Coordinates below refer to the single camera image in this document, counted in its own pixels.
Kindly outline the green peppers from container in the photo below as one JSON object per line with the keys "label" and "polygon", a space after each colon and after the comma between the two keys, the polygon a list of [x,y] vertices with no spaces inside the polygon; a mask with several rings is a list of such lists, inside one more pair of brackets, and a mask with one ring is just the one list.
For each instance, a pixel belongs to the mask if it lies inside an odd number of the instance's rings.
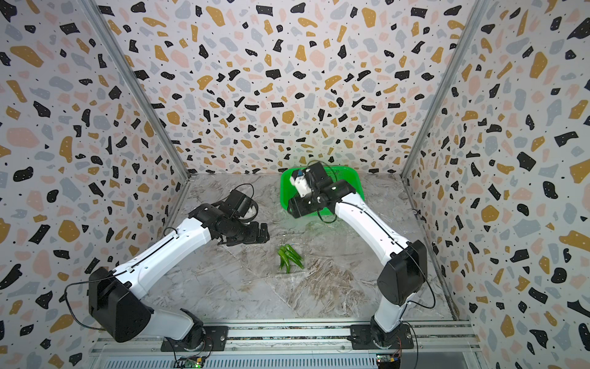
{"label": "green peppers from container", "polygon": [[292,263],[300,269],[304,269],[303,258],[290,244],[279,247],[277,253],[281,259],[280,269],[284,270],[287,274],[290,274]]}

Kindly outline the green plastic mesh basket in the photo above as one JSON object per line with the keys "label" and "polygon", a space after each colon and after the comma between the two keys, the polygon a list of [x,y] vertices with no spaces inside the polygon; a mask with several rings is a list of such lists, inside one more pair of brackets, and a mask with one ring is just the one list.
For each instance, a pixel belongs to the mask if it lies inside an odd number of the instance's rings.
{"label": "green plastic mesh basket", "polygon": [[289,169],[281,175],[280,202],[287,211],[287,203],[293,196],[298,195],[295,187],[290,184],[290,177],[297,169],[310,169],[309,177],[312,193],[326,193],[329,197],[327,207],[311,215],[322,217],[335,212],[335,204],[346,195],[355,193],[364,198],[360,176],[358,173],[346,166],[329,166],[321,162],[315,162],[305,168]]}

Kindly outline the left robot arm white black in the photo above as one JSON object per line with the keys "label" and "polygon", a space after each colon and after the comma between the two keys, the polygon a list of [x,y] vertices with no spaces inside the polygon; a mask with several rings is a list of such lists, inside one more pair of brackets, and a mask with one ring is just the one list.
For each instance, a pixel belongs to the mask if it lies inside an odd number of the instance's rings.
{"label": "left robot arm white black", "polygon": [[213,204],[201,204],[148,250],[109,271],[98,268],[86,281],[88,311],[119,342],[159,337],[173,348],[195,351],[205,344],[204,323],[187,309],[150,307],[142,299],[174,266],[213,240],[220,244],[264,244],[267,224],[255,220],[258,203],[234,188]]}

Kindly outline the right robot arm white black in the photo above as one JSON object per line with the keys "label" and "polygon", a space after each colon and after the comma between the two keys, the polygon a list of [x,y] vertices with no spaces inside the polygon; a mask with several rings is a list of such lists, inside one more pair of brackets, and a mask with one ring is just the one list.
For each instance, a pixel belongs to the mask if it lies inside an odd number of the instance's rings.
{"label": "right robot arm white black", "polygon": [[373,332],[388,335],[402,323],[414,295],[427,283],[427,248],[422,241],[411,242],[395,232],[365,203],[352,181],[315,162],[285,173],[290,189],[284,200],[294,218],[328,210],[344,221],[371,247],[383,266],[377,279],[381,300],[371,320]]}

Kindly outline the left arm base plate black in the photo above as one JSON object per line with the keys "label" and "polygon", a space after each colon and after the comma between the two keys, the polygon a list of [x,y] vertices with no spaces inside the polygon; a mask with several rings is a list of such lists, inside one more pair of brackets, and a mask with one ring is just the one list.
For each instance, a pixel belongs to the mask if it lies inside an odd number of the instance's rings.
{"label": "left arm base plate black", "polygon": [[182,340],[165,339],[161,344],[161,352],[177,352],[201,354],[204,352],[223,351],[227,342],[228,326],[211,326],[193,328]]}

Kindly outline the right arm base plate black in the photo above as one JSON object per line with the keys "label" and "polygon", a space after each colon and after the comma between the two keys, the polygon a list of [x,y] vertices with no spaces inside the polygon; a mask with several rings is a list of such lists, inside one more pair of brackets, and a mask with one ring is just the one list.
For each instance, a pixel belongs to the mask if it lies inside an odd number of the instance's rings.
{"label": "right arm base plate black", "polygon": [[350,326],[353,350],[398,350],[414,348],[413,335],[407,324],[400,324],[391,332],[384,332],[377,324],[354,324]]}

